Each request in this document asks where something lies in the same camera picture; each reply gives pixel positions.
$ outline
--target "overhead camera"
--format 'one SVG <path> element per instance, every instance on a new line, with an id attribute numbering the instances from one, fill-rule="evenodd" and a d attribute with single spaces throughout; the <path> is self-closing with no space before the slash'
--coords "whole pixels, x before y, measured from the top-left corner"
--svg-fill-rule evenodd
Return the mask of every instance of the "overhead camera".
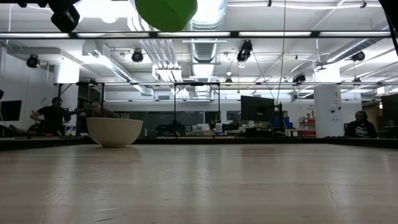
<path id="1" fill-rule="evenodd" d="M 26 61 L 26 65 L 29 68 L 38 68 L 40 67 L 40 60 L 38 55 L 30 55 L 30 57 Z"/>
<path id="2" fill-rule="evenodd" d="M 365 60 L 365 53 L 358 52 L 358 53 L 354 54 L 353 56 L 351 56 L 350 60 L 352 60 L 354 62 L 362 62 L 363 60 Z"/>
<path id="3" fill-rule="evenodd" d="M 131 56 L 131 60 L 132 60 L 133 62 L 139 63 L 139 62 L 142 62 L 143 59 L 144 59 L 144 56 L 143 56 L 143 54 L 142 54 L 142 50 L 141 50 L 141 49 L 136 49 L 136 50 L 134 50 L 134 53 L 133 53 L 133 55 Z"/>
<path id="4" fill-rule="evenodd" d="M 65 33 L 72 32 L 79 23 L 80 14 L 73 6 L 79 0 L 36 0 L 29 3 L 37 3 L 45 8 L 47 4 L 53 10 L 54 14 L 51 21 L 61 31 Z M 6 1 L 4 3 L 18 3 L 20 7 L 27 7 L 26 0 Z"/>
<path id="5" fill-rule="evenodd" d="M 304 73 L 301 73 L 300 75 L 297 75 L 296 77 L 293 78 L 294 83 L 301 83 L 305 82 L 305 75 Z"/>
<path id="6" fill-rule="evenodd" d="M 242 47 L 239 50 L 237 60 L 239 62 L 245 62 L 251 56 L 250 52 L 253 50 L 251 40 L 244 40 Z"/>

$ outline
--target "man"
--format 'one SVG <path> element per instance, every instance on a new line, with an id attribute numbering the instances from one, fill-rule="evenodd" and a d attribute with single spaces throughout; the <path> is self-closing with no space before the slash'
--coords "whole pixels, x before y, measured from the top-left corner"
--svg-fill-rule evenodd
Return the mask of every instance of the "man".
<path id="1" fill-rule="evenodd" d="M 40 122 L 44 126 L 46 133 L 63 136 L 65 133 L 63 128 L 63 119 L 66 122 L 70 121 L 70 113 L 61 107 L 61 98 L 55 97 L 51 102 L 51 106 L 45 106 L 38 111 L 33 112 L 30 118 Z"/>
<path id="2" fill-rule="evenodd" d="M 119 116 L 111 110 L 103 108 L 101 111 L 101 102 L 93 101 L 91 103 L 91 108 L 93 109 L 93 114 L 91 114 L 92 118 L 119 118 Z M 87 114 L 82 112 L 80 116 L 87 117 Z"/>
<path id="3" fill-rule="evenodd" d="M 352 138 L 377 138 L 374 125 L 368 121 L 368 115 L 364 111 L 355 114 L 355 121 L 348 124 L 345 136 Z"/>

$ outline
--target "desk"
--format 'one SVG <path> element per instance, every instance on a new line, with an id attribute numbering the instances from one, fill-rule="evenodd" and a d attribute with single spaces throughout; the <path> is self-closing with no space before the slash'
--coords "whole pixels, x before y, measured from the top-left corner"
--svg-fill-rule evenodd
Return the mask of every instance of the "desk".
<path id="1" fill-rule="evenodd" d="M 21 224 L 394 223 L 396 164 L 395 151 L 326 144 L 2 152 L 0 217 Z"/>

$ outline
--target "computer monitor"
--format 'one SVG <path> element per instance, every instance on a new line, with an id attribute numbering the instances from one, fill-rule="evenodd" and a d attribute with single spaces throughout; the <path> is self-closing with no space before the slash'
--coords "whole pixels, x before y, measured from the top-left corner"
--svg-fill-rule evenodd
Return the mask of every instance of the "computer monitor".
<path id="1" fill-rule="evenodd" d="M 0 121 L 19 121 L 22 100 L 0 102 Z"/>
<path id="2" fill-rule="evenodd" d="M 382 96 L 383 117 L 387 119 L 398 119 L 398 94 Z"/>
<path id="3" fill-rule="evenodd" d="M 267 121 L 275 120 L 275 101 L 273 99 L 241 96 L 242 121 Z"/>

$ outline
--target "cable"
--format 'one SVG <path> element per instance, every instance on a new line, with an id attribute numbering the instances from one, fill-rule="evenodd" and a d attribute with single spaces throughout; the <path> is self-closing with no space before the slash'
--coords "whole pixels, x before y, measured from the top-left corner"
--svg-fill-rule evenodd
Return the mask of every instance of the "cable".
<path id="1" fill-rule="evenodd" d="M 278 96 L 276 98 L 277 105 L 278 105 L 278 101 L 279 101 L 280 85 L 282 84 L 283 72 L 284 72 L 285 35 L 286 35 L 285 32 L 286 32 L 286 0 L 285 0 L 285 9 L 284 9 L 284 38 L 283 38 L 283 43 L 282 43 L 282 63 L 280 66 L 280 80 L 279 80 L 279 87 L 278 87 Z"/>
<path id="2" fill-rule="evenodd" d="M 269 85 L 268 85 L 268 83 L 267 83 L 267 80 L 266 80 L 266 78 L 265 78 L 265 76 L 264 76 L 264 74 L 263 74 L 263 72 L 262 72 L 262 70 L 261 70 L 260 64 L 259 64 L 258 61 L 257 61 L 256 53 L 254 53 L 254 50 L 252 50 L 252 51 L 253 51 L 254 59 L 256 59 L 257 66 L 259 67 L 259 70 L 260 70 L 260 72 L 261 72 L 262 78 L 264 79 L 264 82 L 266 83 L 267 88 L 268 88 L 269 92 L 271 93 L 272 98 L 274 99 L 274 101 L 276 102 L 276 104 L 278 104 L 278 102 L 275 100 L 274 94 L 272 94 L 272 91 L 271 91 L 271 89 L 269 88 Z"/>
<path id="3" fill-rule="evenodd" d="M 34 7 L 34 6 L 27 6 L 27 7 L 32 8 L 32 9 L 47 10 L 48 12 L 52 11 L 51 8 L 47 8 L 47 7 Z"/>
<path id="4" fill-rule="evenodd" d="M 13 6 L 14 6 L 14 4 L 10 5 L 10 10 L 9 10 L 9 14 L 8 14 L 8 32 L 11 31 L 11 9 Z"/>

